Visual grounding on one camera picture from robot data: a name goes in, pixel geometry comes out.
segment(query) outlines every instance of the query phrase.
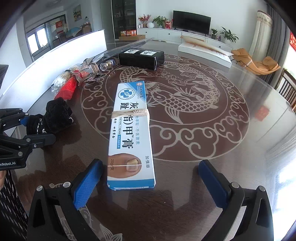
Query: flower vase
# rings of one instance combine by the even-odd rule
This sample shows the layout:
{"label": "flower vase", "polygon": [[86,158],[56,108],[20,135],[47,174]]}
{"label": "flower vase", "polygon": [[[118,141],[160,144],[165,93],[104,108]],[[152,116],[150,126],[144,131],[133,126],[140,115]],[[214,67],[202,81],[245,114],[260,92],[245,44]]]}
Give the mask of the flower vase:
{"label": "flower vase", "polygon": [[152,23],[152,22],[147,23],[147,28],[154,28],[154,23]]}

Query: blue and white medicine box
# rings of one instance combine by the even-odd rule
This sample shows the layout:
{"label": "blue and white medicine box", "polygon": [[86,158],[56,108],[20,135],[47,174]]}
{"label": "blue and white medicine box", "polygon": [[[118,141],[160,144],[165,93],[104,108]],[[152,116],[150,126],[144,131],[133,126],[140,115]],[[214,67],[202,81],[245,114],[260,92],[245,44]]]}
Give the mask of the blue and white medicine box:
{"label": "blue and white medicine box", "polygon": [[[118,84],[113,111],[146,108],[144,81]],[[148,116],[111,120],[107,185],[112,190],[154,188]]]}

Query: wooden chair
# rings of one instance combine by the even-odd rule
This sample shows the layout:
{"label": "wooden chair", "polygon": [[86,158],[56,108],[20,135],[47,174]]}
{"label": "wooden chair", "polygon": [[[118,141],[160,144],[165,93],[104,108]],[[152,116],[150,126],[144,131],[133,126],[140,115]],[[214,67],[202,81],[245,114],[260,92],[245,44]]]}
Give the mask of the wooden chair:
{"label": "wooden chair", "polygon": [[276,89],[296,112],[296,79],[284,69],[278,88]]}

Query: potted plant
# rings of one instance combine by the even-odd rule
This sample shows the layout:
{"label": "potted plant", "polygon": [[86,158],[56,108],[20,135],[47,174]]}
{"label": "potted plant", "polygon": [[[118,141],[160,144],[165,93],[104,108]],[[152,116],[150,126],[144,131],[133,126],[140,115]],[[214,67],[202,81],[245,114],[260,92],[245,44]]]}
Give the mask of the potted plant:
{"label": "potted plant", "polygon": [[163,28],[163,24],[165,21],[168,21],[166,17],[161,17],[160,15],[153,19],[153,23],[156,22],[159,28]]}
{"label": "potted plant", "polygon": [[236,34],[231,33],[230,30],[226,30],[225,28],[223,28],[224,31],[221,31],[220,33],[224,35],[224,43],[226,44],[231,44],[231,43],[236,43],[237,40],[239,40],[239,38],[236,36]]}
{"label": "potted plant", "polygon": [[142,17],[139,17],[139,20],[143,23],[143,28],[147,28],[147,22],[149,21],[151,15],[143,15]]}
{"label": "potted plant", "polygon": [[216,33],[218,32],[217,29],[214,29],[214,28],[211,28],[211,31],[212,31],[212,39],[216,39],[217,36],[216,36]]}

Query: red flower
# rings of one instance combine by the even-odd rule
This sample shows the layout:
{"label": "red flower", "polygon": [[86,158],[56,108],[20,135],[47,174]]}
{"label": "red flower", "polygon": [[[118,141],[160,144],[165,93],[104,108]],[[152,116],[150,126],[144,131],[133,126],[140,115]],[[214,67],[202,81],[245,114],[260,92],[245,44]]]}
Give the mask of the red flower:
{"label": "red flower", "polygon": [[148,21],[149,21],[149,18],[151,17],[151,15],[143,15],[143,17],[139,17],[139,20],[141,21],[141,22],[143,22],[143,23],[147,23]]}

